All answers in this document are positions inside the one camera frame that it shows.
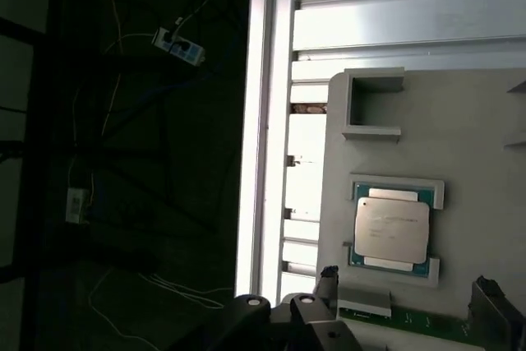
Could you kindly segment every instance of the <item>power strip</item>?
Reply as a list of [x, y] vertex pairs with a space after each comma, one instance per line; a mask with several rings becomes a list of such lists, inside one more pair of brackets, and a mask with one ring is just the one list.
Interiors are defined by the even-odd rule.
[[193, 66], [199, 66], [205, 61], [205, 49], [200, 45], [192, 43], [181, 36], [175, 39], [175, 43], [166, 41], [164, 35], [168, 32], [165, 28], [159, 28], [155, 33], [152, 44], [161, 48], [163, 51], [190, 63]]
[[69, 224], [85, 224], [84, 210], [88, 200], [88, 190], [80, 188], [67, 189], [66, 222]]

